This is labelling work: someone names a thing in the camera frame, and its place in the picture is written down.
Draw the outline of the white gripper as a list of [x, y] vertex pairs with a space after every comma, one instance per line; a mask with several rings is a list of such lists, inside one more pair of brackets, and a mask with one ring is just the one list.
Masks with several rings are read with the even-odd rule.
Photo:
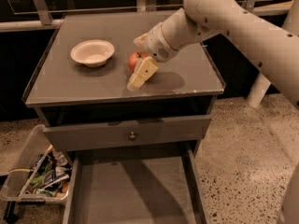
[[178, 52], [172, 49], [166, 42], [162, 33], [162, 23], [159, 22], [147, 34], [143, 34], [134, 39], [134, 44], [148, 53], [149, 56], [140, 59], [132, 71], [132, 75], [127, 84], [129, 91], [136, 91], [150, 79], [158, 70], [158, 63], [165, 63], [174, 58]]

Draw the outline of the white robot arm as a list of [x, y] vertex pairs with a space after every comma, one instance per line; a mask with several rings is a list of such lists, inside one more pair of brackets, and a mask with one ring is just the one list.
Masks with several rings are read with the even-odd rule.
[[241, 7], [235, 0], [183, 0], [179, 9], [134, 43], [147, 56], [136, 62], [127, 88], [139, 89], [190, 44], [212, 33], [228, 38], [293, 106], [299, 104], [299, 36]]

